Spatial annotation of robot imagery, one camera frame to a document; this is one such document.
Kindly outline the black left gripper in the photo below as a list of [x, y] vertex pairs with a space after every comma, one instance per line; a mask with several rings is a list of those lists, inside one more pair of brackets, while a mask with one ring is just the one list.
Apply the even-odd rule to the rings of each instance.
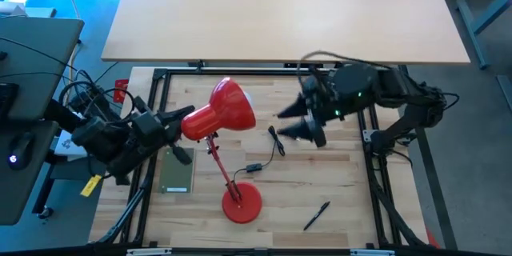
[[132, 128], [138, 143], [137, 152], [147, 158], [164, 146], [169, 146], [181, 164], [191, 164], [191, 157], [177, 144], [182, 134], [181, 123], [174, 121], [181, 121], [194, 111], [195, 107], [190, 105], [171, 112], [159, 111], [156, 114], [146, 110], [135, 117]]

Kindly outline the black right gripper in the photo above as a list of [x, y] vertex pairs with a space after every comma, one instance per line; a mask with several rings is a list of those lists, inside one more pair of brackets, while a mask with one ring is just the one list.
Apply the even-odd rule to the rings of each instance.
[[277, 113], [278, 118], [307, 115], [299, 122], [278, 130], [277, 134], [293, 139], [311, 140], [316, 147], [326, 145], [323, 127], [340, 117], [340, 111], [327, 88], [320, 82], [306, 83], [306, 99], [299, 94], [292, 104]]

